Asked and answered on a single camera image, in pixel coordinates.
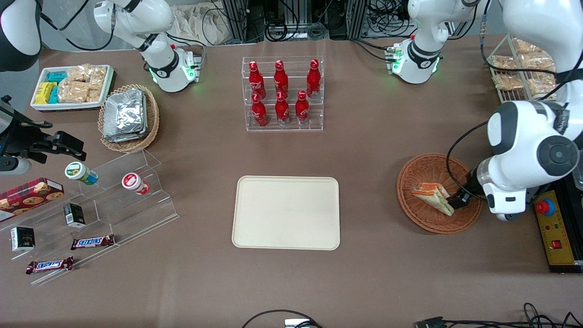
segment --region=brown tablecloth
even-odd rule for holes
[[[409,327],[433,316],[522,319],[527,301],[554,317],[568,310],[581,316],[581,277],[548,273],[531,210],[507,223],[485,208],[469,230],[443,236],[417,227],[397,201],[396,177],[408,159],[445,153],[499,105],[478,44],[470,36],[448,42],[438,71],[422,85],[387,75],[382,61],[348,41],[212,47],[200,83],[175,94],[156,87],[137,51],[44,52],[41,67],[110,64],[116,87],[150,88],[161,123],[149,151],[162,162],[162,186],[181,218],[41,287],[31,287],[22,263],[10,261],[4,240],[1,326],[240,327],[260,311],[286,308],[327,327]],[[247,133],[242,57],[310,54],[326,61],[324,131]],[[100,143],[96,111],[26,114],[84,140],[90,167],[120,156]],[[455,153],[469,167],[490,155],[485,130]],[[50,155],[46,165],[1,177],[0,185],[38,176],[67,182],[63,168],[70,161]],[[243,175],[336,178],[340,247],[233,246],[236,183]],[[294,316],[270,315],[252,326],[282,327],[288,317]]]

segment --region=red switch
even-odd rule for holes
[[[549,217],[554,214],[554,203],[552,200],[545,198],[536,202],[535,210],[537,213]]]

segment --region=small black box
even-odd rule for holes
[[[12,251],[33,250],[34,249],[34,230],[25,226],[16,226],[10,230],[12,239]]]
[[[85,226],[85,217],[83,216],[83,208],[79,205],[68,203],[63,206],[65,211],[65,219],[68,226],[73,228],[82,228]]]

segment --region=red bottle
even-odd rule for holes
[[[320,74],[318,60],[312,59],[310,62],[310,71],[308,73],[308,88],[306,94],[309,98],[317,98],[320,96]]]
[[[251,110],[253,111],[253,117],[260,127],[266,127],[269,124],[269,119],[267,118],[267,112],[265,111],[265,105],[261,102],[259,95],[254,93],[251,96],[253,100],[253,105]]]
[[[259,72],[257,68],[257,62],[251,61],[249,62],[249,83],[251,84],[251,89],[253,93],[256,93],[260,96],[261,99],[265,99],[267,93],[265,92],[265,84],[263,82],[263,76]]]
[[[277,93],[278,102],[275,103],[275,114],[278,116],[278,124],[282,127],[290,124],[290,106],[287,104],[283,92]]]
[[[275,80],[275,92],[283,92],[283,96],[287,99],[289,83],[287,81],[287,73],[283,69],[283,61],[281,60],[275,62],[275,74],[273,80]]]
[[[305,91],[301,90],[297,93],[297,101],[296,101],[296,117],[297,123],[299,125],[307,125],[310,122],[308,117],[308,109],[310,108],[310,104],[308,104],[308,100],[305,99]]]

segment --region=wire basket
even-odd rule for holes
[[[152,141],[156,138],[156,134],[158,133],[158,127],[160,125],[160,112],[158,111],[158,104],[156,103],[156,99],[145,86],[142,85],[124,85],[121,88],[113,90],[111,94],[114,93],[121,93],[126,92],[132,88],[140,89],[146,94],[146,111],[147,111],[147,126],[149,127],[150,131],[148,135],[144,139],[136,139],[136,140],[129,140],[129,141],[122,141],[122,142],[109,142],[101,137],[101,143],[104,144],[107,148],[118,151],[129,153],[139,148],[146,148],[148,147]],[[99,121],[97,122],[97,128],[99,132],[103,135],[103,115],[105,112],[105,103],[101,105],[99,109]]]
[[[457,181],[465,184],[469,169],[451,157],[449,167]],[[441,183],[450,195],[458,190],[458,186],[447,173],[445,155],[425,153],[412,158],[399,172],[397,196],[405,214],[413,222],[427,231],[447,235],[462,232],[476,222],[482,211],[480,200],[472,199],[468,206],[455,210],[449,217],[411,194],[411,191],[423,182]]]

